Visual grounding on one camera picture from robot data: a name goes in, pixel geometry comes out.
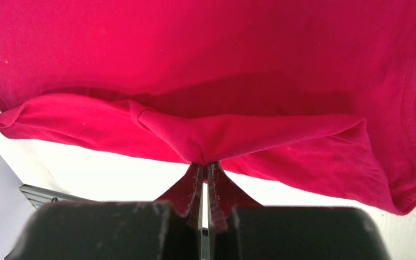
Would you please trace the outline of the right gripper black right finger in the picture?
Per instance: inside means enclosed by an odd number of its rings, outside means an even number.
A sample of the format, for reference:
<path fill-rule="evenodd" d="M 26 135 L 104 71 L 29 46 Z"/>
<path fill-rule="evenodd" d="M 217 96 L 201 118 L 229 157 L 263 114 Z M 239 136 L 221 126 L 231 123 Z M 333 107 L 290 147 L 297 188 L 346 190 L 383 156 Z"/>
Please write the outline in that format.
<path fill-rule="evenodd" d="M 264 206 L 207 166 L 213 259 L 389 259 L 371 217 L 354 207 Z"/>

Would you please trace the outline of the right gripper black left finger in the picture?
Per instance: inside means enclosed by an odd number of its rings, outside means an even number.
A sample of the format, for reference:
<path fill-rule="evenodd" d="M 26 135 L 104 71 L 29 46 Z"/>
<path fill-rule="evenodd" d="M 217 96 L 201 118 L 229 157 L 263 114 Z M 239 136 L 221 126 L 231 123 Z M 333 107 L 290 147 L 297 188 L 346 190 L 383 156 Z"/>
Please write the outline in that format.
<path fill-rule="evenodd" d="M 154 201 L 47 203 L 8 259 L 200 259 L 204 168 Z"/>

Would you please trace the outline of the crimson red t shirt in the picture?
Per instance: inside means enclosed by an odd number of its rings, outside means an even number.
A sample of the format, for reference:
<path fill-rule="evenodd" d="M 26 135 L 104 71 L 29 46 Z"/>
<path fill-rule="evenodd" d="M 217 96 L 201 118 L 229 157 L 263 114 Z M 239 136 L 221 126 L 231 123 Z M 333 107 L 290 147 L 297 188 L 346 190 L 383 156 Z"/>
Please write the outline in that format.
<path fill-rule="evenodd" d="M 416 1 L 0 1 L 0 132 L 416 207 Z"/>

